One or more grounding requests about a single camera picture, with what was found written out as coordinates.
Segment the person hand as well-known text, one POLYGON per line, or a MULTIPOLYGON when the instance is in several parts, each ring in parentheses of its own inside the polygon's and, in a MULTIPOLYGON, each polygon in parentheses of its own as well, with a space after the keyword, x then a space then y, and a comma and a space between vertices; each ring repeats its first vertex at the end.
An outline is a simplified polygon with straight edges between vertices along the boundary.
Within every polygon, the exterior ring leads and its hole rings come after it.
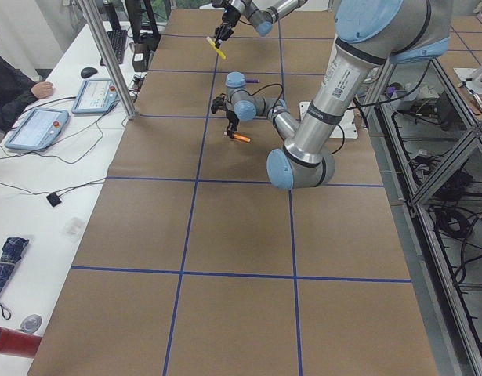
POLYGON ((41 81, 31 87, 31 93, 37 99, 50 97, 54 92, 54 85, 50 81, 41 81))

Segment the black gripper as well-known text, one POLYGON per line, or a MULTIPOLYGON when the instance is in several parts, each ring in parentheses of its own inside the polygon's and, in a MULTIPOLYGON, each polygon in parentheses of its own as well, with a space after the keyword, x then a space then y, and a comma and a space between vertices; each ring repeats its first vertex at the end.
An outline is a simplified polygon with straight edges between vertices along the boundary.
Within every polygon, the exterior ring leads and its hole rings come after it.
POLYGON ((235 27, 238 22, 238 10, 235 8, 225 8, 222 16, 222 22, 229 26, 224 26, 223 24, 220 24, 218 27, 215 28, 215 47, 220 47, 221 44, 228 40, 233 34, 232 27, 235 27))
POLYGON ((225 134, 232 139, 238 128, 237 115, 232 110, 226 110, 226 117, 229 124, 226 128, 225 134))

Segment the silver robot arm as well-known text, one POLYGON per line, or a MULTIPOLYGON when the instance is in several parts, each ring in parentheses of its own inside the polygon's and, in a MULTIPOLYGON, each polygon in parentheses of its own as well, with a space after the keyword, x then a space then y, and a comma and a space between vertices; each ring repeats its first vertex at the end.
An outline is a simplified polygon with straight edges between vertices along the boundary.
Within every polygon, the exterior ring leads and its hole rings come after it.
POLYGON ((304 0, 276 1, 268 8, 261 9, 254 1, 249 0, 212 1, 213 8, 223 9, 222 22, 214 33, 214 46, 219 48, 232 36, 242 17, 263 37, 272 30, 277 21, 305 4, 304 0))
POLYGON ((336 54, 301 121, 282 99, 250 94, 245 76, 231 72, 226 93, 212 105, 225 110, 234 137, 239 121, 262 116, 283 146, 266 161, 271 183, 282 190, 321 186, 335 171, 325 146, 370 72, 387 62, 415 63, 443 55, 449 46, 451 1, 342 1, 335 14, 336 54))

